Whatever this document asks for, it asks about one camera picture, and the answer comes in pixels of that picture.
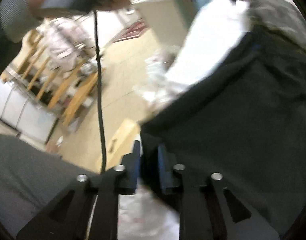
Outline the grey striped left forearm sleeve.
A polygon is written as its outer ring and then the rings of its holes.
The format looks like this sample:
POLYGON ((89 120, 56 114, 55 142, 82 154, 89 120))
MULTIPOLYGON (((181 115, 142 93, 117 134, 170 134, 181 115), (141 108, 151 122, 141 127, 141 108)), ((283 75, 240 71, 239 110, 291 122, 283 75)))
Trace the grey striped left forearm sleeve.
POLYGON ((28 0, 2 0, 0 22, 6 36, 19 43, 30 30, 40 26, 42 20, 32 15, 28 0))

